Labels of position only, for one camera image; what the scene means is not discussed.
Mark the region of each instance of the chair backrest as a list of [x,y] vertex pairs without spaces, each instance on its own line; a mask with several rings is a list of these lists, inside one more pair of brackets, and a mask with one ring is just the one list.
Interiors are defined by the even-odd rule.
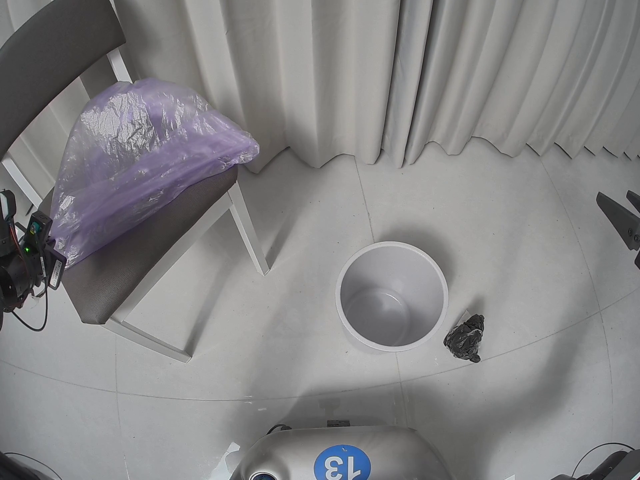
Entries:
[[53,0],[0,48],[0,157],[62,89],[125,42],[109,0]]

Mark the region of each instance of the camera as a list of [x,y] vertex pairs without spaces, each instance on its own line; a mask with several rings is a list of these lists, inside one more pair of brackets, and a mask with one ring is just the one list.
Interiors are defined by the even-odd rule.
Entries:
[[[24,325],[34,331],[44,328],[47,322],[48,300],[45,306],[45,322],[40,329],[26,324],[15,310],[20,309],[34,287],[44,284],[44,289],[36,297],[45,295],[48,288],[60,286],[67,259],[54,249],[55,239],[51,238],[52,219],[41,211],[31,214],[27,228],[16,224],[15,196],[11,190],[0,191],[0,328],[4,313],[13,313]],[[19,239],[16,227],[24,235]]]

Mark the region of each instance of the purple plastic bag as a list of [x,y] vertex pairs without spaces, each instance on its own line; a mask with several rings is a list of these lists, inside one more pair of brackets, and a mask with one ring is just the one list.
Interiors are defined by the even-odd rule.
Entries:
[[74,265],[185,188],[258,153],[249,133],[192,89],[117,82],[85,105],[69,135],[51,204],[56,249]]

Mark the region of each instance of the white curtain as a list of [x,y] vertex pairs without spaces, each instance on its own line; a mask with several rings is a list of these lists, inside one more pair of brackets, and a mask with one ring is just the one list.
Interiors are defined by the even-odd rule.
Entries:
[[[51,0],[0,0],[0,42]],[[259,171],[290,146],[396,165],[471,136],[517,155],[553,142],[640,153],[639,0],[114,0],[139,77],[193,87],[254,135]],[[68,132],[112,81],[102,63],[11,150],[46,193]]]
[[425,1],[399,21],[383,142],[398,167],[472,136],[510,156],[640,153],[639,0],[434,0],[430,18]]

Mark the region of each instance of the chair seat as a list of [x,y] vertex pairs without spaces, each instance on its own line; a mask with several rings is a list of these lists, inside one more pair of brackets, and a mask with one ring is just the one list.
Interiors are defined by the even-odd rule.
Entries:
[[[237,166],[185,189],[171,203],[64,272],[80,320],[104,324],[178,239],[237,180]],[[39,210],[51,211],[53,190]]]

